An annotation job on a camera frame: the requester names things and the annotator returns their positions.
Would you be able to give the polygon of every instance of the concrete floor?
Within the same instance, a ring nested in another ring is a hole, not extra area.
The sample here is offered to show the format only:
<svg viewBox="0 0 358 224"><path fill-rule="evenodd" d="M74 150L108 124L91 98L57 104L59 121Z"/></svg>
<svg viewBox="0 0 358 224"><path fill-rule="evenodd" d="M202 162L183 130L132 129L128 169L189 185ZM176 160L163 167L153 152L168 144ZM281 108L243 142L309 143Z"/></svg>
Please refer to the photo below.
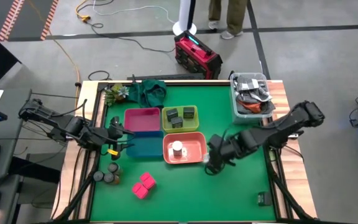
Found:
<svg viewBox="0 0 358 224"><path fill-rule="evenodd" d="M90 28L78 21L74 6L78 2L60 1L52 22L58 35L90 34ZM179 0L116 0L101 12L159 5L166 7L170 18L178 16ZM258 27L358 25L358 1L352 0L258 0L252 1ZM114 16L96 15L89 7L93 22L102 22L101 32L140 32L170 30L172 24L161 9L122 12ZM197 1L194 22L207 28L208 2ZM244 27L250 27L248 15ZM144 46L162 50L173 48L173 36L135 37ZM218 34L198 35L210 48L222 55L220 79L231 70L261 72L257 47L252 33L233 40ZM284 80L290 105L302 100L315 101L326 115L317 129L306 129L300 138L313 200L322 220L358 223L358 128L348 122L358 96L358 29L305 32L264 32L260 34L271 79ZM117 39L76 39L59 41L73 57L83 80L95 70L106 70L115 80L132 74L160 75L185 73L173 58L142 50L135 43ZM51 40L43 42L3 43L24 67L15 68L0 82L0 88L28 87L41 93L75 93L75 72L63 52ZM58 111L73 108L74 101L41 97L45 105ZM36 137L23 132L23 136ZM18 151L30 146L28 153L59 150L53 142L19 141ZM45 221L50 211L32 207L21 210L19 223Z"/></svg>

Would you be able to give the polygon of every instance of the orange striped tape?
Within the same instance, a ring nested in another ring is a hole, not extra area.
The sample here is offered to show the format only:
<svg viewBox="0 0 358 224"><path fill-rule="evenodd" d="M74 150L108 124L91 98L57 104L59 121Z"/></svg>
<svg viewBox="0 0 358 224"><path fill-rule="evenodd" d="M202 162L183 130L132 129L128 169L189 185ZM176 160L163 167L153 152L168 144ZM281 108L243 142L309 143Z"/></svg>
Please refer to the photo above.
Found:
<svg viewBox="0 0 358 224"><path fill-rule="evenodd" d="M55 11L56 11L56 7L57 7L58 2L59 2L59 0L53 0L52 5L50 6L49 14L48 14L48 17L45 20L44 29L42 30L42 33L41 33L41 40L45 40L45 38L48 35L48 30L49 30L50 25L52 23L53 15L55 15Z"/></svg>
<svg viewBox="0 0 358 224"><path fill-rule="evenodd" d="M24 0L14 0L11 6L11 9L7 13L4 24L2 25L0 31L0 41L7 40L9 38L9 34L11 34L13 25L16 22L16 19L22 9Z"/></svg>

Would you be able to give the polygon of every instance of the dark green cloth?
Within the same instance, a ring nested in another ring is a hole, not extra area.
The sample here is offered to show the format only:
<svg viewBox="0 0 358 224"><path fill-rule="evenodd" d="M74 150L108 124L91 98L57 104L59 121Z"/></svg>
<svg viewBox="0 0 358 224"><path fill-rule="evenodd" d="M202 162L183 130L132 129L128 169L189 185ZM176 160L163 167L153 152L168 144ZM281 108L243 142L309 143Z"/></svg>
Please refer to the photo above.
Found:
<svg viewBox="0 0 358 224"><path fill-rule="evenodd" d="M143 80L129 87L127 100L137 102L141 108L163 108L167 94L165 82L159 80Z"/></svg>

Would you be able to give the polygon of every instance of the white pole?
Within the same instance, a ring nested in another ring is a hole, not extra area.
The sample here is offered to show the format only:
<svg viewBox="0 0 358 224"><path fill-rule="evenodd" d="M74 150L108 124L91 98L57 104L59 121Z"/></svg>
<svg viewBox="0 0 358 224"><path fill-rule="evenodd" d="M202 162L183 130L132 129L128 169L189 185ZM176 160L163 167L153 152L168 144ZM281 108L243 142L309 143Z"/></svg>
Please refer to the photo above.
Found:
<svg viewBox="0 0 358 224"><path fill-rule="evenodd" d="M175 35L180 35L182 32L188 30L189 18L193 18L193 15L190 15L190 7L192 0L180 0L180 10L179 10L179 21L173 25L172 30ZM191 34L196 34L197 28L192 23L191 28L189 29Z"/></svg>

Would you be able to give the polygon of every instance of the person's leg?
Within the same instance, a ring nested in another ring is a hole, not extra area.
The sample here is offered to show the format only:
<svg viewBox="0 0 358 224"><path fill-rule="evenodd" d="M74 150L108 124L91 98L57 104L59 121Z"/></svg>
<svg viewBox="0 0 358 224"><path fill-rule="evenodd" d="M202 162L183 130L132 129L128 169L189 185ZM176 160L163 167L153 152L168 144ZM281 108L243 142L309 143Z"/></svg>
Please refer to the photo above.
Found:
<svg viewBox="0 0 358 224"><path fill-rule="evenodd" d="M219 20L221 19L222 5L221 0L210 0L209 2L209 15L208 26L210 29L217 29Z"/></svg>
<svg viewBox="0 0 358 224"><path fill-rule="evenodd" d="M222 33L223 39L231 39L242 34L242 22L246 15L248 0L229 0L227 9L227 31Z"/></svg>
<svg viewBox="0 0 358 224"><path fill-rule="evenodd" d="M209 21L221 20L222 1L221 0L210 0L209 1Z"/></svg>

